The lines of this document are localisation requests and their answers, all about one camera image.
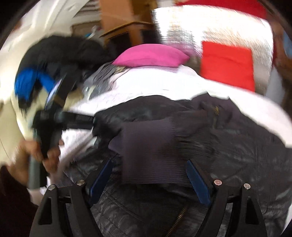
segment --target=person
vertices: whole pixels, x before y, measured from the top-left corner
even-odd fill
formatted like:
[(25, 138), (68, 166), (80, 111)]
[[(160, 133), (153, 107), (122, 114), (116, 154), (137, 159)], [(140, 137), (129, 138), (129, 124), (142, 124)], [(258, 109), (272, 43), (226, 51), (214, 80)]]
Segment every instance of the person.
[(55, 173), (60, 149), (52, 148), (44, 159), (36, 141), (22, 140), (16, 147), (10, 165), (0, 169), (0, 235), (3, 237), (29, 237), (38, 206), (30, 200), (26, 188), (29, 177), (29, 158), (42, 162), (48, 173)]

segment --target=blue pad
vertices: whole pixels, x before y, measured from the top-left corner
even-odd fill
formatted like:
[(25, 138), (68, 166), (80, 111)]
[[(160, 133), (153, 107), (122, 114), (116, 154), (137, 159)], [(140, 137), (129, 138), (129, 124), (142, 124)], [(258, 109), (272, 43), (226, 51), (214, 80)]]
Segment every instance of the blue pad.
[(89, 191), (90, 199), (88, 203), (92, 206), (93, 204), (97, 203), (101, 194), (103, 193), (103, 190), (105, 186), (107, 185), (107, 182), (110, 178), (110, 175), (112, 173), (112, 169), (114, 167), (113, 162), (109, 159), (100, 173), (98, 174), (98, 177), (96, 178), (95, 182), (91, 186), (91, 189)]
[(200, 203), (210, 206), (212, 203), (210, 190), (191, 161), (187, 161), (186, 172)]
[(23, 98), (25, 101), (29, 101), (36, 80), (40, 81), (41, 85), (48, 93), (51, 92), (55, 84), (55, 81), (48, 74), (32, 68), (26, 68), (23, 69), (15, 79), (15, 95), (17, 95), (18, 98)]

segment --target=screw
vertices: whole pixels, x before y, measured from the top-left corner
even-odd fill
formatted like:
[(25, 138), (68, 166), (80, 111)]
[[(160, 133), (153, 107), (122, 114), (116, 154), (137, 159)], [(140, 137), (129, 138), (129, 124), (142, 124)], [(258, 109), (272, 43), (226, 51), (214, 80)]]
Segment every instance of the screw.
[(56, 187), (56, 185), (54, 185), (54, 184), (51, 184), (51, 185), (48, 187), (48, 190), (52, 191), (52, 190), (54, 190), (54, 189), (55, 189), (55, 187)]
[(222, 184), (222, 181), (221, 180), (214, 180), (214, 184), (216, 184), (216, 185), (221, 185)]
[(81, 186), (81, 185), (83, 185), (83, 184), (85, 184), (85, 181), (84, 181), (84, 180), (79, 180), (79, 181), (77, 181), (77, 185)]
[(244, 184), (243, 187), (244, 187), (245, 189), (250, 189), (250, 188), (251, 188), (251, 186), (250, 186), (249, 184)]

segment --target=blue fabric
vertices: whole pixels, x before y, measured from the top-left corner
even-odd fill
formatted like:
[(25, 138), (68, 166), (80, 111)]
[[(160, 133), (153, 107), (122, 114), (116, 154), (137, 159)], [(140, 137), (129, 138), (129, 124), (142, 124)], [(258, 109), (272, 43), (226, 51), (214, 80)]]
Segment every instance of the blue fabric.
[(37, 80), (40, 81), (41, 85), (46, 89), (48, 93), (51, 92), (54, 87), (55, 81), (48, 74), (32, 68), (26, 68), (18, 74), (15, 80), (15, 95), (17, 95), (18, 98), (23, 98), (28, 101), (34, 84)]
[(286, 32), (283, 34), (283, 46), (288, 58), (292, 58), (292, 42)]

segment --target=hand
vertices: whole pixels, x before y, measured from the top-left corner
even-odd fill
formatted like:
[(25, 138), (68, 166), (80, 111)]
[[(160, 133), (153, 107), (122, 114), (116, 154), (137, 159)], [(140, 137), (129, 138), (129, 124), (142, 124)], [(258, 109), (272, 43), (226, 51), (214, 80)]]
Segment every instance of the hand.
[[(59, 145), (64, 145), (62, 140), (59, 141)], [(23, 140), (17, 146), (13, 155), (12, 164), (8, 166), (7, 169), (15, 180), (27, 186), (30, 156), (38, 162), (43, 162), (48, 173), (55, 173), (58, 168), (60, 154), (59, 147), (54, 147), (48, 151), (48, 158), (44, 159), (38, 142)]]

